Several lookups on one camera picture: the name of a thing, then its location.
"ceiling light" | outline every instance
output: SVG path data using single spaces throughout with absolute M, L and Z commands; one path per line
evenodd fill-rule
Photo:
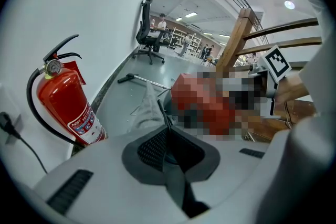
M 189 17 L 195 16 L 195 15 L 197 15 L 197 13 L 191 12 L 190 14 L 185 15 L 185 17 L 189 18 Z
M 295 9 L 295 5 L 291 0 L 286 0 L 285 1 L 285 7 L 288 9 Z

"metal rod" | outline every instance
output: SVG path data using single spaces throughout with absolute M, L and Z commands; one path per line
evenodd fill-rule
M 158 86 L 158 87 L 163 88 L 163 89 L 171 89 L 171 87 L 167 87 L 167 86 L 165 86 L 165 85 L 158 84 L 158 83 L 156 83 L 156 82 L 154 82 L 154 81 L 151 81 L 151 80 L 148 80 L 148 79 L 144 79 L 144 78 L 141 78 L 141 77 L 139 77 L 139 76 L 134 76 L 134 78 L 135 78 L 135 79 L 140 79 L 140 80 L 142 80 L 142 81 L 149 82 L 150 84 L 153 84 L 153 85 Z

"gray floor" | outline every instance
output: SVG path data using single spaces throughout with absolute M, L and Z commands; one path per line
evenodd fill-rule
M 167 53 L 165 51 L 166 48 L 161 48 L 161 50 L 161 56 L 165 58 L 165 64 L 161 63 L 160 59 L 153 58 L 153 65 L 149 65 L 149 58 L 146 55 L 137 56 L 136 59 L 131 58 L 105 95 L 102 104 L 98 108 L 97 117 L 110 137 L 125 134 L 129 130 L 135 118 L 134 115 L 130 114 L 140 105 L 145 93 L 145 82 L 132 80 L 118 84 L 118 79 L 128 73 L 134 73 L 170 87 L 180 73 L 213 70 L 200 64 L 192 63 L 177 56 L 177 54 L 174 56 L 174 52 L 168 51 Z M 162 91 L 161 88 L 154 88 L 158 90 L 158 93 Z

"wooden beam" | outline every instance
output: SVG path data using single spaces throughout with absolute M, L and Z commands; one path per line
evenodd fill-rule
M 221 72 L 224 75 L 224 72 L 228 72 L 229 68 L 234 66 L 238 59 L 236 54 L 244 48 L 246 43 L 243 36 L 251 32 L 255 18 L 256 15 L 251 8 L 242 8 L 240 10 L 230 39 L 216 65 L 217 72 Z
M 315 25 L 319 25 L 316 18 L 297 20 L 295 22 L 273 26 L 273 27 L 265 28 L 263 30 L 247 34 L 243 37 L 243 39 L 249 40 L 252 38 L 256 38 L 256 37 L 260 37 L 260 36 L 264 36 L 268 34 L 273 34 L 273 33 L 281 32 L 281 31 L 286 31 L 286 30 L 291 30 L 291 29 L 296 29 L 296 28 L 301 28 L 301 27 L 315 26 Z
M 271 49 L 274 45 L 278 45 L 281 48 L 291 48 L 291 47 L 300 47 L 300 46 L 308 46 L 308 45 L 320 45 L 322 44 L 321 37 L 308 37 L 308 38 L 299 38 L 293 40 L 287 40 L 282 42 L 270 43 L 267 45 L 261 45 L 257 47 L 248 48 L 245 50 L 239 51 L 236 55 L 244 55 L 244 54 L 251 54 L 253 52 L 260 52 L 264 50 Z
M 302 68 L 305 67 L 307 62 L 289 62 L 289 64 L 292 67 L 292 70 L 301 70 Z M 250 65 L 230 68 L 230 71 L 232 72 L 244 72 L 244 71 L 249 71 L 249 70 L 250 70 Z

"white wall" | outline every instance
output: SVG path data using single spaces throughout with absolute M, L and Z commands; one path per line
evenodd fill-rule
M 47 170 L 64 162 L 69 144 L 46 132 L 31 114 L 25 89 L 43 56 L 64 38 L 79 34 L 60 53 L 77 52 L 91 102 L 116 67 L 137 46 L 141 0 L 8 0 L 0 17 L 0 82 L 17 103 L 23 138 L 36 150 Z M 53 126 L 56 124 L 39 107 Z M 44 173 L 21 143 L 1 147 L 12 176 L 28 186 Z

